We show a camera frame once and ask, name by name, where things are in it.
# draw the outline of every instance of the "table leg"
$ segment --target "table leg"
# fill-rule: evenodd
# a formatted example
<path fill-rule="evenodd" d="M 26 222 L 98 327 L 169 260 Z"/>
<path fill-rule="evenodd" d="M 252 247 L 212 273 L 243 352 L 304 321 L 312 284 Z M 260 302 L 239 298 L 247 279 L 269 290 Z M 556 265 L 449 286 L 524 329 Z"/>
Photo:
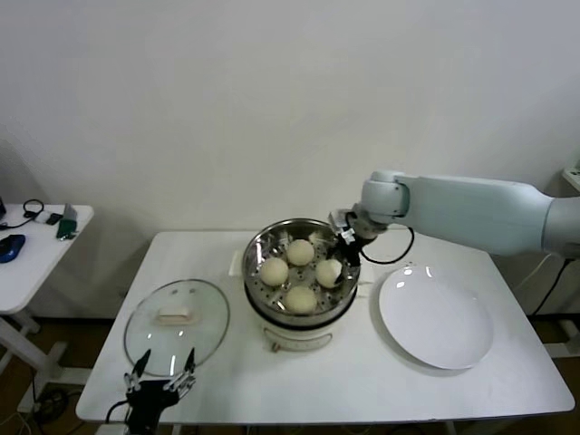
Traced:
<path fill-rule="evenodd" d="M 0 318 L 0 344 L 37 371 L 58 371 L 58 364 L 51 361 L 48 355 L 26 340 L 2 318 Z"/>
<path fill-rule="evenodd" d="M 445 421 L 445 431 L 447 432 L 447 435 L 457 435 L 453 421 Z"/>
<path fill-rule="evenodd" d="M 47 383 L 84 385 L 91 374 L 91 369 L 63 368 L 58 364 L 66 350 L 65 342 L 55 343 L 51 351 L 46 354 L 2 318 L 0 318 L 0 344 L 36 369 L 34 388 L 36 394 L 39 395 Z M 18 405 L 18 412 L 29 412 L 33 406 L 34 390 L 31 385 Z"/>
<path fill-rule="evenodd" d="M 571 320 L 560 322 L 560 326 L 568 335 L 569 340 L 565 343 L 544 344 L 552 358 L 574 358 L 580 356 L 580 332 Z"/>
<path fill-rule="evenodd" d="M 11 317 L 15 319 L 22 327 L 27 327 L 28 331 L 33 334 L 36 334 L 40 331 L 40 325 L 34 321 L 34 319 L 26 312 L 25 309 L 19 313 L 12 314 Z"/>

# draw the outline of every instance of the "computer mouse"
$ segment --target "computer mouse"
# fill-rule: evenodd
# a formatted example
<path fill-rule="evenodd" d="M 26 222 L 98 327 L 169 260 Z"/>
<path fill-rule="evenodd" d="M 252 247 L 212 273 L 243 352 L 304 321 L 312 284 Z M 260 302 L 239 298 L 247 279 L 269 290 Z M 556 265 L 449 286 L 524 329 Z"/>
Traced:
<path fill-rule="evenodd" d="M 26 241 L 24 234 L 12 234 L 0 240 L 0 263 L 8 263 L 14 260 Z"/>

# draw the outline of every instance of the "robotic arm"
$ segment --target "robotic arm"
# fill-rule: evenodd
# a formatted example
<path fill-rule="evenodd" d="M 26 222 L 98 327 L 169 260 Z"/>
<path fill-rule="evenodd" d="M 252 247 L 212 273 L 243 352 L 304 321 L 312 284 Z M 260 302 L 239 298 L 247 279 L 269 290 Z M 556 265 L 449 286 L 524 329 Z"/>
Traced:
<path fill-rule="evenodd" d="M 359 247 L 402 224 L 492 254 L 580 257 L 580 198 L 551 198 L 522 183 L 376 171 L 361 202 L 334 211 L 330 221 L 347 245 Z"/>

